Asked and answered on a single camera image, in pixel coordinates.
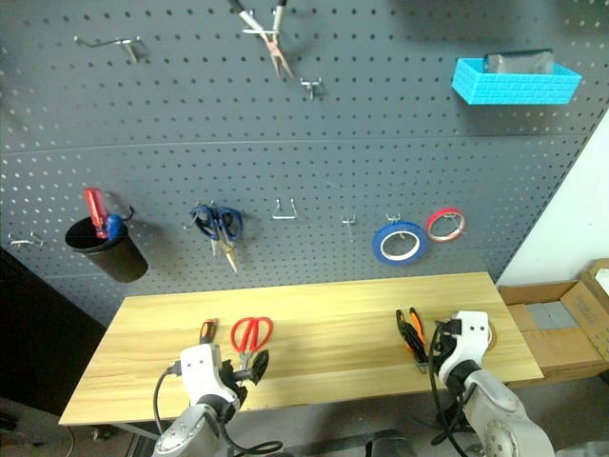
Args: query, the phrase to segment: cardboard box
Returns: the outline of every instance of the cardboard box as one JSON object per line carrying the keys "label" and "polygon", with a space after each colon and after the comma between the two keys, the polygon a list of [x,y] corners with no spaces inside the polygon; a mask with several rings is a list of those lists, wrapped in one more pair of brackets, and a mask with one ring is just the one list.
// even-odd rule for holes
{"label": "cardboard box", "polygon": [[513,387],[580,379],[609,369],[609,363],[600,356],[582,327],[541,330],[526,306],[556,302],[577,284],[578,281],[562,281],[500,289],[501,298],[544,376],[541,381],[515,383]]}
{"label": "cardboard box", "polygon": [[609,259],[600,259],[560,299],[575,317],[600,355],[609,361],[609,295],[595,279]]}

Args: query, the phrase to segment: blue tape roll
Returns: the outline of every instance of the blue tape roll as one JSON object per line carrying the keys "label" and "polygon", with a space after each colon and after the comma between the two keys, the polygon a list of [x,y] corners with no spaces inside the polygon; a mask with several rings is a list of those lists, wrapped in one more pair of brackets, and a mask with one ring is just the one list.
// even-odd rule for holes
{"label": "blue tape roll", "polygon": [[[414,237],[415,240],[417,240],[415,247],[401,255],[392,255],[385,252],[385,242],[393,235],[400,233]],[[419,260],[426,250],[427,235],[425,234],[425,230],[412,222],[392,222],[391,224],[387,224],[380,228],[374,234],[374,238],[372,238],[372,252],[374,252],[374,255],[379,262],[383,262],[387,265],[399,266],[412,264]]]}

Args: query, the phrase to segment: red tape roll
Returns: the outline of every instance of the red tape roll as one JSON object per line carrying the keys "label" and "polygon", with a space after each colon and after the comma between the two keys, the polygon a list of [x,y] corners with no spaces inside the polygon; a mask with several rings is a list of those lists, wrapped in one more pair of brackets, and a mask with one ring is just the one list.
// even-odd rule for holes
{"label": "red tape roll", "polygon": [[[461,221],[450,233],[446,235],[434,235],[431,232],[431,229],[433,228],[436,221],[438,221],[438,219],[440,219],[441,217],[459,217]],[[447,241],[453,241],[455,238],[458,238],[462,233],[465,232],[465,216],[459,209],[456,208],[440,209],[439,211],[434,212],[427,220],[426,231],[429,239],[435,241],[436,243],[446,243]]]}

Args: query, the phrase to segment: white wall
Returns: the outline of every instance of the white wall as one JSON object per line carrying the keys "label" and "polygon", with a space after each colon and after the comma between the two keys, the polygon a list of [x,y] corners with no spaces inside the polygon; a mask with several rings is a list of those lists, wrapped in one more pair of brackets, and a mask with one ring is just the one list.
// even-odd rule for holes
{"label": "white wall", "polygon": [[575,279],[609,257],[609,111],[498,284]]}

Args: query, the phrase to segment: blue-handled scissors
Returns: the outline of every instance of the blue-handled scissors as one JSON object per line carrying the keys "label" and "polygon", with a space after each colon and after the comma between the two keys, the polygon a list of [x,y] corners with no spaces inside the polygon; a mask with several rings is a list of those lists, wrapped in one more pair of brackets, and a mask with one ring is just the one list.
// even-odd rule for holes
{"label": "blue-handled scissors", "polygon": [[244,222],[241,212],[233,208],[212,208],[208,205],[199,205],[192,209],[190,217],[199,230],[211,241],[214,257],[217,247],[220,246],[235,273],[237,257],[234,242],[241,238]]}

